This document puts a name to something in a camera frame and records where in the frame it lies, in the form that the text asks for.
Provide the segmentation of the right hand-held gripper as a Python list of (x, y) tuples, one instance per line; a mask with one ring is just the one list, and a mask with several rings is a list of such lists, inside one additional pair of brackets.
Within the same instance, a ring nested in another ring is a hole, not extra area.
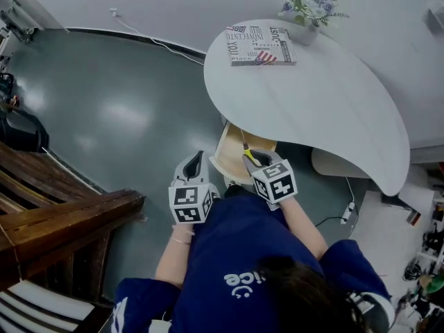
[(298, 193), (293, 169), (275, 151), (253, 149), (250, 154), (242, 155), (244, 166), (252, 176), (257, 195), (275, 211), (283, 200)]

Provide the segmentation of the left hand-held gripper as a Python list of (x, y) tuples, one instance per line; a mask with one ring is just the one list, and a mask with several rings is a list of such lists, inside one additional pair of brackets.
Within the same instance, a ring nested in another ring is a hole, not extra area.
[(177, 224), (204, 223), (213, 205), (212, 185), (188, 184), (210, 181), (208, 156), (204, 151), (185, 158), (169, 187), (169, 207)]

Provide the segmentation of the yellow handled screwdriver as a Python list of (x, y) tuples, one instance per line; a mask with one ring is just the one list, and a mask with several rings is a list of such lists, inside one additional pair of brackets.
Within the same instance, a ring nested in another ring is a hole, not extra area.
[(256, 159), (253, 157), (253, 154), (251, 153), (250, 147), (248, 145), (248, 142), (246, 141), (246, 137), (244, 135), (243, 130), (241, 129), (241, 136), (243, 141), (243, 148), (244, 148), (244, 155), (249, 158), (254, 164), (256, 164)]

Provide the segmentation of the white wooden drawer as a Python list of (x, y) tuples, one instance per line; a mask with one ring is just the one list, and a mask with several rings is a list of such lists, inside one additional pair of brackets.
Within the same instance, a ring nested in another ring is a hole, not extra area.
[(250, 133), (243, 133), (235, 125), (226, 121), (221, 138), (210, 162), (223, 176), (241, 185), (252, 185), (252, 180), (243, 163), (244, 137), (250, 150), (274, 151), (277, 142)]

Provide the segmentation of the person's right forearm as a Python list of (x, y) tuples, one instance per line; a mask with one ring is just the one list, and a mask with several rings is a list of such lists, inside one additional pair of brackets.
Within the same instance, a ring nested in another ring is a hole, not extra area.
[(297, 237), (320, 260), (326, 253), (328, 245), (322, 234), (294, 197), (280, 202), (285, 221), (295, 237)]

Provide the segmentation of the person's left forearm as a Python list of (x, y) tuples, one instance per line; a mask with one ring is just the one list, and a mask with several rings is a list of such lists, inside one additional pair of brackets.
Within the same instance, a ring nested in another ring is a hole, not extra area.
[(182, 288), (186, 272), (194, 225), (173, 225), (173, 232), (155, 271), (155, 279)]

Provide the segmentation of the white curved desk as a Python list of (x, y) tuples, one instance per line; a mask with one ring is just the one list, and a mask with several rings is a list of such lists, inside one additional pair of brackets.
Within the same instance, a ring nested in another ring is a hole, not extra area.
[(331, 153), (388, 196), (407, 179), (409, 137), (390, 94), (355, 54), (320, 35), (294, 44), (292, 66), (232, 66), (225, 32), (204, 63), (207, 93), (232, 124), (259, 137)]

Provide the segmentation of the navy blue shirt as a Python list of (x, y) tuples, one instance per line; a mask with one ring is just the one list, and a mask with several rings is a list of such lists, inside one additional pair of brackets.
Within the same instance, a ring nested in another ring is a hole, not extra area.
[(328, 245), (317, 260), (282, 209), (234, 195), (194, 225), (181, 289), (126, 278), (112, 333), (387, 333), (390, 295), (356, 241)]

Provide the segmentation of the white power strip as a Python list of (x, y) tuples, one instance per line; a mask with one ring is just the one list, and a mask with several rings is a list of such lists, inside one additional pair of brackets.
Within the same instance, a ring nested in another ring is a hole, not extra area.
[(340, 223), (341, 225), (344, 225), (348, 222), (348, 220), (350, 219), (351, 214), (354, 212), (355, 210), (355, 202), (354, 201), (350, 201), (343, 213), (343, 216), (341, 217)]

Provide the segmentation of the printed flag pattern book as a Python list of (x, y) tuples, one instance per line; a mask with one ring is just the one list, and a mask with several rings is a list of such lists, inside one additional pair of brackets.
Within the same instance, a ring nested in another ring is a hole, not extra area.
[(285, 28), (274, 25), (239, 25), (225, 28), (232, 67), (293, 66), (296, 53)]

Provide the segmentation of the white vase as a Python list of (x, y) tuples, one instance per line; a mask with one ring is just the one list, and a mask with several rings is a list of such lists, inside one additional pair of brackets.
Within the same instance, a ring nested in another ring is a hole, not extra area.
[(319, 26), (315, 23), (311, 23), (310, 25), (307, 25), (300, 35), (300, 43), (305, 46), (310, 46), (313, 41), (317, 38), (319, 33)]

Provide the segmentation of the black chair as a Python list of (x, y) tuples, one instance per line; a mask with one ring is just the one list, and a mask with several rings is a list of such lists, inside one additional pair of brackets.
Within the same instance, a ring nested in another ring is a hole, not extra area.
[(49, 135), (34, 115), (23, 110), (0, 110), (0, 142), (15, 151), (43, 153)]

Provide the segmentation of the grey metal cart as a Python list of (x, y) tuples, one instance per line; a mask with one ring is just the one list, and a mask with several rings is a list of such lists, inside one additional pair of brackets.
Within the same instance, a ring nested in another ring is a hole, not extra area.
[(33, 41), (35, 27), (14, 5), (7, 8), (0, 7), (0, 20), (5, 24), (6, 30), (11, 32), (20, 42)]

